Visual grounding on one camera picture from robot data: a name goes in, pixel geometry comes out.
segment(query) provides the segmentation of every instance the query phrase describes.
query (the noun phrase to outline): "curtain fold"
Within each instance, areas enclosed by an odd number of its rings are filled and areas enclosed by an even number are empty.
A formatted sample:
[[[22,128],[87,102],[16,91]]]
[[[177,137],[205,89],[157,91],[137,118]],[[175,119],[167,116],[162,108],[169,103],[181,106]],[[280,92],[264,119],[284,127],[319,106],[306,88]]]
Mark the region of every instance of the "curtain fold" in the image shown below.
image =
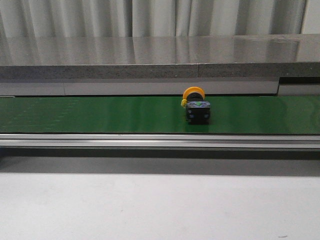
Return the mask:
[[[306,0],[0,0],[1,37],[298,34]]]

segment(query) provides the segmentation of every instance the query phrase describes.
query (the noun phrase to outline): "gray panel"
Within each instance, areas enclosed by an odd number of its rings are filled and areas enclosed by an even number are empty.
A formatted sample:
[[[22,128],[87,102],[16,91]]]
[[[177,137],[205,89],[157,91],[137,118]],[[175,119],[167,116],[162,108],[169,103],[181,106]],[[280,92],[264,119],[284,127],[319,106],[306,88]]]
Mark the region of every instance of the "gray panel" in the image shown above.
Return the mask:
[[[65,79],[66,95],[180,95],[199,86],[207,94],[276,94],[277,77]]]
[[[0,79],[0,96],[64,95],[59,79]]]
[[[281,84],[278,94],[283,96],[320,95],[320,84]]]

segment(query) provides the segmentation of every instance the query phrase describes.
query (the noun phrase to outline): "conveyor belt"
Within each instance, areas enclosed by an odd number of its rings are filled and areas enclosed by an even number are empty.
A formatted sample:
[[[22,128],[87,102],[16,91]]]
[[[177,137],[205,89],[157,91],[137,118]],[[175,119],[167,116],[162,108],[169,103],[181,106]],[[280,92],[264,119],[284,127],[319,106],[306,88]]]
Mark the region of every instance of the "conveyor belt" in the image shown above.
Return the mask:
[[[187,124],[180,96],[0,98],[0,145],[319,146],[320,96],[206,99],[209,125]]]

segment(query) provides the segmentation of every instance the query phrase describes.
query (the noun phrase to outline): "granite countertop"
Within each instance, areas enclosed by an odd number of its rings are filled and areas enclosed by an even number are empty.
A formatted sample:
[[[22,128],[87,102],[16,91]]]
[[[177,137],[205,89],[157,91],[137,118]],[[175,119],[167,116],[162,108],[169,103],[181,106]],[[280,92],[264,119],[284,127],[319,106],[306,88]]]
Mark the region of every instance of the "granite countertop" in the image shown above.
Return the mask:
[[[0,38],[0,79],[320,77],[320,34]]]

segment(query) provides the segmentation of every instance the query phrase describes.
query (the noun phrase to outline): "aluminum rail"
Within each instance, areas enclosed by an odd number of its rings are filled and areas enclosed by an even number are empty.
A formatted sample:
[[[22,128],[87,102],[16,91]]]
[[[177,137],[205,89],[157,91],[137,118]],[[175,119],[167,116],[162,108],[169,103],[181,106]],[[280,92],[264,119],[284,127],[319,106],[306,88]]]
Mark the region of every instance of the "aluminum rail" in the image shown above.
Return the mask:
[[[0,147],[320,149],[320,135],[0,134]]]

